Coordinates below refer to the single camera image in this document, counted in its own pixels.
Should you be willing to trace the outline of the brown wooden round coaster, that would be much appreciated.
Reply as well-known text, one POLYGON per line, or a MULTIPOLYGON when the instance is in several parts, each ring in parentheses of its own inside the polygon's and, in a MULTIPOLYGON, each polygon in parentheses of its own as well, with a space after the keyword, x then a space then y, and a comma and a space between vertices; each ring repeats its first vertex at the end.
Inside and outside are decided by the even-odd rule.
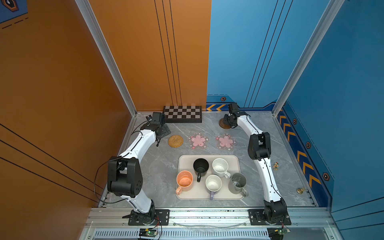
POLYGON ((230 125, 228 125, 228 124, 225 123, 224 118, 221 118, 221 119, 219 120, 219 126, 220 126, 221 128, 223 128, 223 129, 226 129, 226 130, 231 128, 230 125))

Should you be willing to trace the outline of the pink flower coaster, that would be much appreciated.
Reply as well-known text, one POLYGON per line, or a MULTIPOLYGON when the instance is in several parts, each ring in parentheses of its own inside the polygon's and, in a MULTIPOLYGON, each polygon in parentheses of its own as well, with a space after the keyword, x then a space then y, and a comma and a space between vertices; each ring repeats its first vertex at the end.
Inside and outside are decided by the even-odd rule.
POLYGON ((193 136, 190 136, 188 140, 192 150, 205 150, 207 148, 207 143, 209 142, 209 138, 202 133, 195 133, 193 136))
POLYGON ((232 151, 237 141, 228 133, 216 137, 217 148, 219 150, 232 151))

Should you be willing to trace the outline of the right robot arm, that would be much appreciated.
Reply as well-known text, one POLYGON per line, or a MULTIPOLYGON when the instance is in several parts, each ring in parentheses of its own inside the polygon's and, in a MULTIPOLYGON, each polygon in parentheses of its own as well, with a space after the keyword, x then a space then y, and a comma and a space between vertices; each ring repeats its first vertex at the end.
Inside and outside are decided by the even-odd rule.
POLYGON ((278 190, 271 164, 271 136, 260 130, 249 114, 239 109, 237 103, 229 104, 229 113, 220 120, 220 126, 234 129, 240 127, 249 137, 248 155, 257 166, 264 191, 262 219, 270 225, 289 221, 287 204, 278 190))

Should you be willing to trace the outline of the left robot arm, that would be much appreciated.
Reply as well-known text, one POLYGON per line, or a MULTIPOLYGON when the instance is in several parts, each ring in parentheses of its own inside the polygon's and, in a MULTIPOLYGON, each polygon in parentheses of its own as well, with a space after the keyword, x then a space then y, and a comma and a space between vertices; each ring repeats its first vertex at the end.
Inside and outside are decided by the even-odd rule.
POLYGON ((154 112, 140 127, 136 139, 119 156, 108 161, 108 191, 127 201, 133 210, 126 218, 150 225, 155 221, 154 201, 142 190, 144 179, 141 160, 151 145, 171 133, 166 125, 166 116, 154 112))

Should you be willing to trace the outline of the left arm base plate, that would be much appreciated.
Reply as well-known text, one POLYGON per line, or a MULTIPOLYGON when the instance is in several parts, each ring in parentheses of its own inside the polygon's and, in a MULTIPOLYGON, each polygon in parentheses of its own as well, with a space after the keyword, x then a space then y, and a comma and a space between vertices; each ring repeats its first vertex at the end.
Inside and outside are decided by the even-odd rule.
POLYGON ((170 210, 158 210, 154 212, 154 217, 144 217, 142 214, 137 214, 132 211, 132 216, 129 218, 129 226, 156 226, 161 224, 167 226, 169 224, 170 210))

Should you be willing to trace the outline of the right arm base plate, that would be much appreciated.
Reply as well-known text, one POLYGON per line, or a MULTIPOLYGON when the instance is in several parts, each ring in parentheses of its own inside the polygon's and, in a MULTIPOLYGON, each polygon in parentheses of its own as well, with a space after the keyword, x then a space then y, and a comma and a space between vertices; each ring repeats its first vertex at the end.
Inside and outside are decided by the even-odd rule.
POLYGON ((292 224, 288 214, 268 218, 262 209, 250 209, 248 210, 248 214, 252 226, 290 226, 292 224))

